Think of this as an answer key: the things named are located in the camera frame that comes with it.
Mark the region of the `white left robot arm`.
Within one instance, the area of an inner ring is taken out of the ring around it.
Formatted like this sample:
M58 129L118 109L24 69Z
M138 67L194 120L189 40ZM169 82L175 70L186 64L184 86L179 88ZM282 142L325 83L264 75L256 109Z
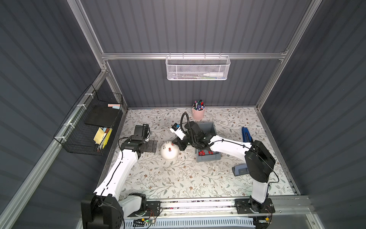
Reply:
M132 193L119 201L126 179L144 152L156 152L156 141L149 141L148 124L137 125L134 134L119 144L118 157L111 171L92 194L81 202L84 229L119 229L125 227L125 218L147 211L145 194Z

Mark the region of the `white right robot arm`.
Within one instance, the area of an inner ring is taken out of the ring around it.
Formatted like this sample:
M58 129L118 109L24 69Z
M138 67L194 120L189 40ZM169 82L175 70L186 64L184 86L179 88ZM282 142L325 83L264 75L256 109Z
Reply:
M176 135L173 144L181 151L192 146L199 151L213 151L228 154L245 162L248 173L253 179L252 194L249 205L253 213L260 213L270 206L269 178L274 172L275 159L261 141L238 142L219 135L204 133L184 112L180 123L175 123L170 131Z

